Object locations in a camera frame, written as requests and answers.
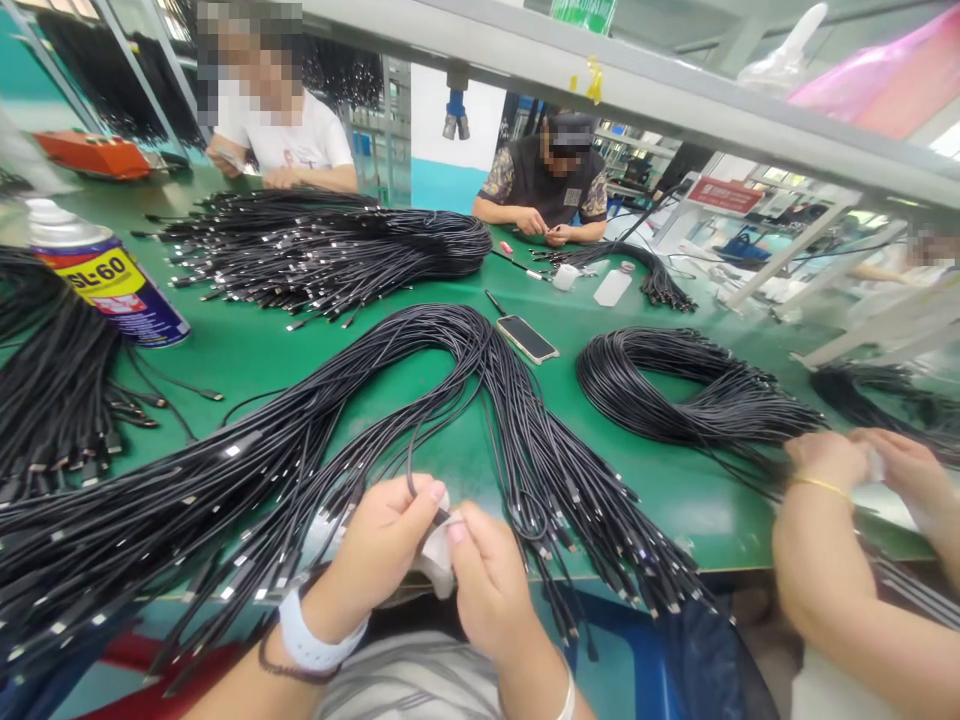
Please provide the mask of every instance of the yellow label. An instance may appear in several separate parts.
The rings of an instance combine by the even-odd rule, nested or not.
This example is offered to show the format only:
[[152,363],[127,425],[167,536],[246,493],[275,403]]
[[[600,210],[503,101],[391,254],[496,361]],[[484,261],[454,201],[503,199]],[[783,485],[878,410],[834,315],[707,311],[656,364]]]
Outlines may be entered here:
[[55,272],[88,301],[95,297],[133,295],[146,283],[143,273],[123,248],[113,248],[93,260]]

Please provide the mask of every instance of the hand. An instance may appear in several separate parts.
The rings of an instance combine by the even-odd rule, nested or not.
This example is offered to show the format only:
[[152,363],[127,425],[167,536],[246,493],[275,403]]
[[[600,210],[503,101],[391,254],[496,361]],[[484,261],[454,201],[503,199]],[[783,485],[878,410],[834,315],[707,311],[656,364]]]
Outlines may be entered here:
[[410,571],[446,492],[429,475],[414,475],[413,484],[416,498],[405,477],[367,490],[333,562],[304,598],[304,618],[323,642],[349,637]]
[[547,231],[547,245],[563,247],[573,236],[573,228],[569,225],[557,225]]
[[547,224],[540,217],[536,208],[517,208],[517,215],[514,219],[520,232],[524,235],[546,235]]
[[217,169],[228,178],[240,177],[242,174],[240,170],[233,163],[223,157],[219,151],[214,150],[213,148],[207,148],[206,154],[207,157],[210,158],[210,161],[217,167]]
[[849,493],[867,479],[867,449],[835,432],[807,433],[784,445],[798,477],[811,478]]
[[267,174],[263,176],[263,186],[266,188],[289,190],[294,185],[298,185],[300,182],[299,169],[292,167],[282,167],[275,170],[269,170]]
[[457,609],[463,631],[483,654],[502,664],[531,637],[546,637],[530,602],[527,573],[510,527],[471,502],[462,523],[447,526],[457,576]]
[[956,511],[960,501],[950,477],[928,448],[889,430],[861,429],[850,437],[872,445],[880,454],[886,484],[903,498],[921,530],[931,519]]

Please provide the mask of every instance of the fingernail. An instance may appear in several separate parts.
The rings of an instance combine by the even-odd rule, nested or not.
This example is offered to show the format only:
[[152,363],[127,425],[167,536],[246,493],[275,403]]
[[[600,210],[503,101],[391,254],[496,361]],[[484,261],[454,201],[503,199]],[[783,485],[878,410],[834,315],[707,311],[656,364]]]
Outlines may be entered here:
[[443,500],[443,494],[447,491],[446,486],[439,480],[434,480],[430,483],[430,489],[427,491],[430,493],[430,497],[434,502],[440,502]]
[[462,523],[447,525],[447,541],[453,545],[459,545],[467,536],[467,529]]

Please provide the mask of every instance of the white t-shirt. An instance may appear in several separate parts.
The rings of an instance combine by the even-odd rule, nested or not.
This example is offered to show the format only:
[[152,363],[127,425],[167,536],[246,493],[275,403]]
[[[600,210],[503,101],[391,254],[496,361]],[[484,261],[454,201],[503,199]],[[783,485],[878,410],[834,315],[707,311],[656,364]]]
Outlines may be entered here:
[[350,144],[343,125],[333,111],[307,90],[297,126],[270,123],[270,114],[256,110],[251,98],[240,92],[239,83],[221,81],[216,133],[253,150],[261,172],[281,167],[329,170],[353,165]]

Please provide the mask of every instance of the gold bracelet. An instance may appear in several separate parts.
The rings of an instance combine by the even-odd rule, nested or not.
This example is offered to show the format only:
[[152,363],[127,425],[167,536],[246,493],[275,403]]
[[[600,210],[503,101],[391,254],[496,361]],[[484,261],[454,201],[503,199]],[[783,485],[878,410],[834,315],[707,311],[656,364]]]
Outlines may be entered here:
[[806,483],[806,484],[808,484],[808,485],[816,485],[817,487],[826,488],[827,490],[831,490],[831,491],[835,492],[837,495],[839,495],[840,497],[842,497],[842,498],[843,498],[844,500],[846,500],[848,503],[851,503],[851,504],[853,503],[853,501],[850,499],[850,496],[847,495],[847,493],[845,493],[843,490],[841,490],[841,489],[838,488],[838,487],[834,487],[833,485],[830,485],[829,483],[823,482],[823,480],[817,480],[816,478],[794,477],[794,478],[792,478],[792,479],[790,480],[790,483],[791,483],[791,484],[793,484],[793,483]]

